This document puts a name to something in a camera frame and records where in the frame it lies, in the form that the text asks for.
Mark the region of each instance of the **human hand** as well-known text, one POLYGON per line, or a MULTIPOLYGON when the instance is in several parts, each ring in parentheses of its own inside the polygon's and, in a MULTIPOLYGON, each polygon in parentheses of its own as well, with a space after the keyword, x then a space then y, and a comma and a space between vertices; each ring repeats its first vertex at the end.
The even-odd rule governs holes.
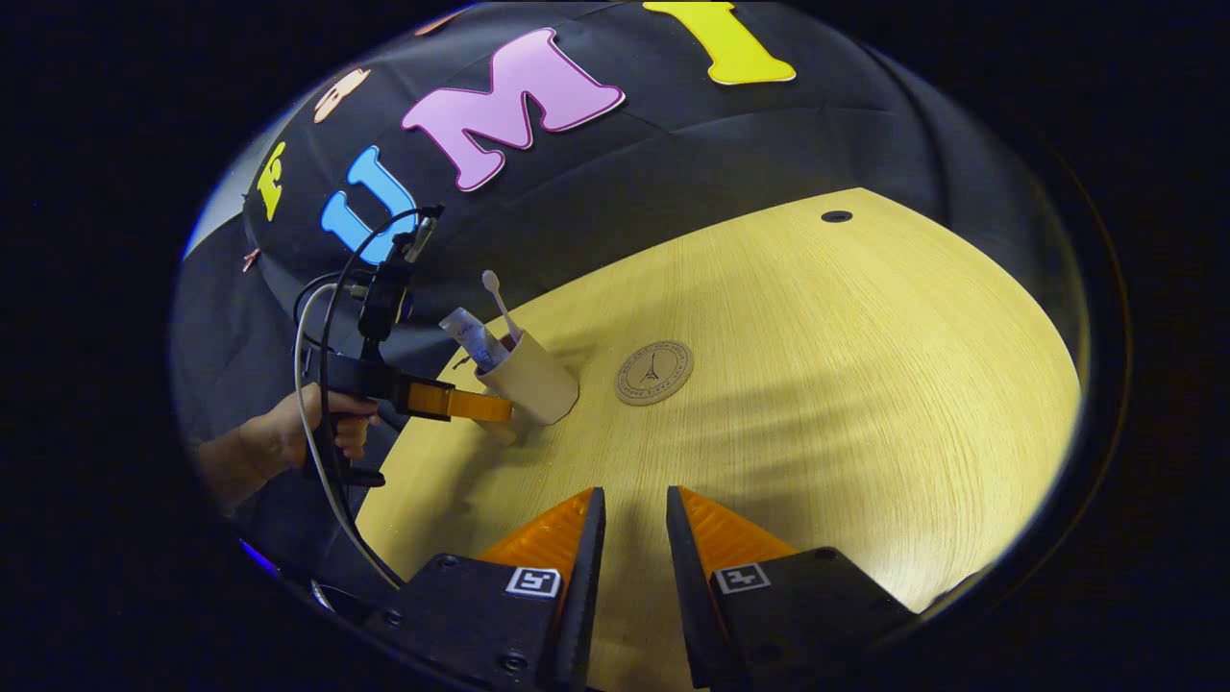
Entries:
MULTIPOLYGON (((316 430, 321 419, 320 386, 315 382, 308 385, 303 393, 308 424, 316 430)), ((337 423, 333 444, 348 460, 362 460, 368 424, 380 425, 376 403, 330 392, 328 411, 331 414, 353 414, 337 423)), ((269 413, 248 420, 240 428, 240 433, 251 451, 252 466, 266 478, 299 468, 306 460, 308 436, 304 435, 303 419, 299 417, 299 397, 294 392, 269 413)))

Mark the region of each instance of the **table surface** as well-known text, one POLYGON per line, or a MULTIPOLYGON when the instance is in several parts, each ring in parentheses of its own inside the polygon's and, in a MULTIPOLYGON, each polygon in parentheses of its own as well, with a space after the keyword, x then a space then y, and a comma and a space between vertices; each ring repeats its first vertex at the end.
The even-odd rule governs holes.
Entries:
MULTIPOLYGON (((506 283, 515 275, 502 277, 506 283)), ((1080 383, 1055 327, 972 245, 866 189, 764 209, 513 310, 581 382, 509 447, 413 419, 358 517, 402 578, 476 556, 568 497, 606 493, 589 683, 690 690, 665 499, 681 484, 808 549, 834 546, 914 611, 991 563, 1063 465, 1080 383), (847 210, 843 222, 820 219, 847 210), (659 339, 695 356, 649 407, 615 395, 659 339)), ((497 333, 503 320, 491 322, 497 333)), ((482 392, 471 365, 439 375, 482 392)))

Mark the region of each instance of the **letter m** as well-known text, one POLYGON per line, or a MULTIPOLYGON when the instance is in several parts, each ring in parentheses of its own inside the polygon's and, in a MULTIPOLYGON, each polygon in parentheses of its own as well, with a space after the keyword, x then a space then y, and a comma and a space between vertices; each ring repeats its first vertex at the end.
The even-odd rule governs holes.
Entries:
POLYGON ((542 108, 542 129, 562 132, 620 104, 624 91, 598 84, 556 48, 555 29, 540 28, 506 43, 491 57, 491 93, 437 88, 401 120, 422 128, 458 168, 458 188, 477 189, 504 166, 502 151, 487 151, 470 133, 529 149, 534 143, 529 96, 542 108))

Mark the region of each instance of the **white toothbrush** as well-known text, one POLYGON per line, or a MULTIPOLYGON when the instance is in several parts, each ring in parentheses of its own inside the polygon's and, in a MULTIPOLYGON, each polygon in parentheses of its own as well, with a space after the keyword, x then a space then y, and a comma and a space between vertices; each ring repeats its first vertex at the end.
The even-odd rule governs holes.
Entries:
POLYGON ((499 305, 499 311, 504 315, 504 321, 508 322, 508 334, 513 337, 513 340, 520 340, 522 329, 513 323, 513 317, 508 316, 508 307, 504 306, 504 299, 499 296, 499 277, 496 275, 496 272, 486 269, 482 272, 482 284, 496 296, 496 304, 499 305))

